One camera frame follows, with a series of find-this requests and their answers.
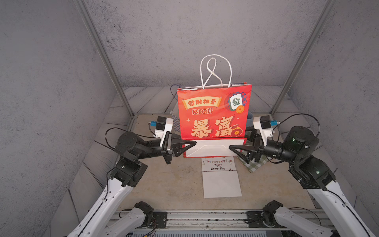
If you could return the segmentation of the red and white paper bag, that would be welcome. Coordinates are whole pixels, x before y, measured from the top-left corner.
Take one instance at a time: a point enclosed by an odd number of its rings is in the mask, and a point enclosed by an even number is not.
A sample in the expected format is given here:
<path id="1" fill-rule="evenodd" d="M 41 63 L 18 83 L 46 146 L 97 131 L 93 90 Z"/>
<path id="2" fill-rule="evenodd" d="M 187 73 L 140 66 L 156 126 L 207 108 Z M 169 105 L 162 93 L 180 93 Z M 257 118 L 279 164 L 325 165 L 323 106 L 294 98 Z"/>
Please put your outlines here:
<path id="1" fill-rule="evenodd" d="M 233 156 L 230 145 L 246 142 L 252 86 L 247 83 L 226 83 L 215 73 L 218 54 L 202 59 L 209 73 L 200 73 L 201 85 L 177 90 L 180 133 L 182 140 L 196 145 L 184 145 L 186 158 Z"/>

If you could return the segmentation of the white happy every day bag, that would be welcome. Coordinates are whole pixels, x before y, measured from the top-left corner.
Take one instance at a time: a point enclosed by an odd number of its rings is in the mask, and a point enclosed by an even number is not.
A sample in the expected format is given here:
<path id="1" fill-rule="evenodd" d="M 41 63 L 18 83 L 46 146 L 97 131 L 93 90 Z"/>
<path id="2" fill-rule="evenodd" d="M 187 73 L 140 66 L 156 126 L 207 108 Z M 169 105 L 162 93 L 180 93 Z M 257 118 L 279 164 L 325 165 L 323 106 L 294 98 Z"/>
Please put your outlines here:
<path id="1" fill-rule="evenodd" d="M 205 198 L 241 197 L 241 187 L 234 157 L 202 158 Z"/>

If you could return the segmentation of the blue checkered paper bag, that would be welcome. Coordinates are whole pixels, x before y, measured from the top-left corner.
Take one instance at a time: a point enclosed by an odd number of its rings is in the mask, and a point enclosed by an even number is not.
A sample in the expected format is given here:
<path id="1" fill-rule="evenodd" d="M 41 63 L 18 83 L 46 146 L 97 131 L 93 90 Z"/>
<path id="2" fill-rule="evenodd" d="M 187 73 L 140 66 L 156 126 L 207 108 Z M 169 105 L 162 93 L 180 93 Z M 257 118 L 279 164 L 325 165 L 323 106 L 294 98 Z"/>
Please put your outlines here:
<path id="1" fill-rule="evenodd" d="M 170 92 L 173 96 L 173 102 L 174 102 L 174 107 L 171 110 L 170 114 L 173 118 L 173 128 L 177 133 L 181 132 L 180 119 L 179 119 L 179 104 L 178 104 L 178 97 L 177 97 L 177 91 L 179 88 L 181 87 L 177 84 L 173 84 L 170 87 Z"/>

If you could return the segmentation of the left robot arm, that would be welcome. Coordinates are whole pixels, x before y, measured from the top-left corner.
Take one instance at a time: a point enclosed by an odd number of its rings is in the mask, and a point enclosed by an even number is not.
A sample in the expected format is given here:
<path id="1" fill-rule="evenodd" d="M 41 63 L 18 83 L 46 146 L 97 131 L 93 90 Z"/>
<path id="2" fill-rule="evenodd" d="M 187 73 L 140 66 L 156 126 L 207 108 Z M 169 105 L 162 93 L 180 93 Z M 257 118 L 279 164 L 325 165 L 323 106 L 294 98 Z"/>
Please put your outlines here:
<path id="1" fill-rule="evenodd" d="M 125 237 L 139 227 L 148 227 L 153 221 L 154 209 L 140 201 L 114 224 L 108 222 L 122 201 L 132 192 L 143 177 L 148 166 L 142 159 L 163 157 L 171 164 L 194 147 L 196 141 L 183 140 L 181 136 L 166 132 L 163 139 L 145 141 L 139 135 L 127 131 L 122 134 L 114 151 L 120 155 L 116 166 L 107 172 L 107 185 L 90 211 L 69 233 L 70 237 Z"/>

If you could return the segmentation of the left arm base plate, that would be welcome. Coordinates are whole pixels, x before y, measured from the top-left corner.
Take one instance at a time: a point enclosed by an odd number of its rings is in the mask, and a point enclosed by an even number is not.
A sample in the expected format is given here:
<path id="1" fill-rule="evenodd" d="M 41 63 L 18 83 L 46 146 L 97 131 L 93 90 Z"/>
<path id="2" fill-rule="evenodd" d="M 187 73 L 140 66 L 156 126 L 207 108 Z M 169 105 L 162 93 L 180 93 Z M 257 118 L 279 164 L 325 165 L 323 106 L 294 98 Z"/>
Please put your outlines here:
<path id="1" fill-rule="evenodd" d="M 167 226 L 167 216 L 168 212 L 166 211 L 154 211 L 149 228 L 165 229 Z"/>

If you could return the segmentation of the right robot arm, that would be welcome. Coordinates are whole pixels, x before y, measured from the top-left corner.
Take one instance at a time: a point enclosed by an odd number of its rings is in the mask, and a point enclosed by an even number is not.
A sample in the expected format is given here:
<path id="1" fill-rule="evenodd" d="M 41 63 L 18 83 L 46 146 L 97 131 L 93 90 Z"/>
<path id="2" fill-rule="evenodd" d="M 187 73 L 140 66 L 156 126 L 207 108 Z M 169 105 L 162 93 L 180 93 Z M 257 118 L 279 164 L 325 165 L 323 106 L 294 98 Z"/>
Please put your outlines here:
<path id="1" fill-rule="evenodd" d="M 288 163 L 289 172 L 315 200 L 333 223 L 335 230 L 324 229 L 295 215 L 277 201 L 264 207 L 266 224 L 287 227 L 300 236 L 373 237 L 374 233 L 345 197 L 328 165 L 313 156 L 319 139 L 303 126 L 294 126 L 283 142 L 265 141 L 256 135 L 252 145 L 231 145 L 229 149 L 245 162 L 261 156 Z"/>

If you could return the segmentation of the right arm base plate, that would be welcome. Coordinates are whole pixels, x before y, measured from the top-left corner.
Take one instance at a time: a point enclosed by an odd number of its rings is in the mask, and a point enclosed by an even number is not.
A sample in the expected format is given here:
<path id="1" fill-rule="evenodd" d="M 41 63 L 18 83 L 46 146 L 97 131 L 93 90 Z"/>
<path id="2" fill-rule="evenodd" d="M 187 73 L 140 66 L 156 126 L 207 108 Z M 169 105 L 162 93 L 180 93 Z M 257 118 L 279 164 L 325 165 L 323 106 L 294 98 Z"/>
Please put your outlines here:
<path id="1" fill-rule="evenodd" d="M 264 217 L 262 211 L 248 211 L 246 212 L 246 218 L 244 223 L 249 226 L 249 228 L 262 228 Z"/>

